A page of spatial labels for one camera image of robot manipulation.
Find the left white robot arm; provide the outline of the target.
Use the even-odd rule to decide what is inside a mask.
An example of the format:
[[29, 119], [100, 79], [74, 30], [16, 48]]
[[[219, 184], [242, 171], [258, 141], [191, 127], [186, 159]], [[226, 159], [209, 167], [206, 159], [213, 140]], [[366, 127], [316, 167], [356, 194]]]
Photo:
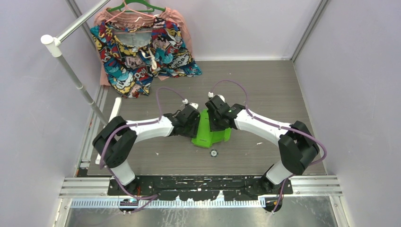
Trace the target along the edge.
[[101, 156], [101, 163], [120, 181], [122, 192], [133, 195], [138, 189], [136, 175], [127, 161], [133, 145], [156, 137], [195, 138], [200, 122], [198, 106], [186, 104], [182, 110], [163, 114], [160, 119], [126, 121], [116, 116], [97, 134], [92, 145]]

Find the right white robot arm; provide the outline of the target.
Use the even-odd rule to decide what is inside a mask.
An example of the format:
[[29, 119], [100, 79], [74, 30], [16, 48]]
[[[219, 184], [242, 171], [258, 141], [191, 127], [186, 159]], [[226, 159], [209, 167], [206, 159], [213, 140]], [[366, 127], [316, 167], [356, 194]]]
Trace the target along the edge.
[[246, 106], [229, 106], [222, 95], [208, 94], [205, 103], [211, 131], [235, 129], [255, 134], [279, 149], [280, 161], [264, 174], [263, 190], [275, 194], [281, 183], [293, 176], [302, 175], [320, 152], [318, 142], [308, 127], [300, 121], [293, 124], [274, 121], [261, 116]]

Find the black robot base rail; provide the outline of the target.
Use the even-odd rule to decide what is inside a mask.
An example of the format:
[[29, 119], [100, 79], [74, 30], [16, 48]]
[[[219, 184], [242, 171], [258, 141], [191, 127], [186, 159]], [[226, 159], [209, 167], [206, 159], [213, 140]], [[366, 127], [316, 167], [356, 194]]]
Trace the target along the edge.
[[157, 195], [161, 201], [213, 201], [220, 193], [225, 201], [252, 201], [293, 193], [290, 181], [284, 187], [271, 186], [257, 175], [140, 175], [124, 188], [136, 196]]

